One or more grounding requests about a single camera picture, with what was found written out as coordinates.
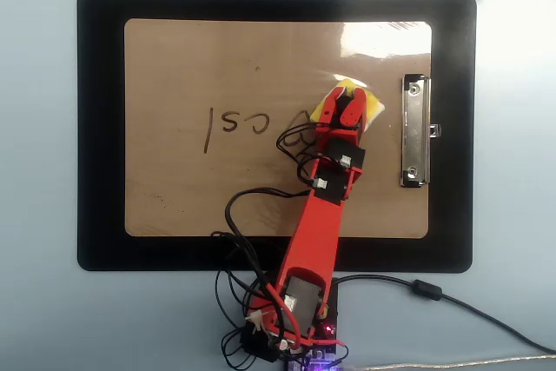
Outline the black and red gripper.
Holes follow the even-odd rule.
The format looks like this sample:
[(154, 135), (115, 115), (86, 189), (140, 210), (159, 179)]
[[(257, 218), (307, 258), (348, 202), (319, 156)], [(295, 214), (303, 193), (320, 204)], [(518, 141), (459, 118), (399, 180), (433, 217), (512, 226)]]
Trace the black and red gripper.
[(361, 125), (367, 114), (367, 95), (363, 88), (351, 93), (335, 87), (324, 99), (315, 124), (318, 162), (314, 169), (362, 169), (366, 151), (360, 146)]

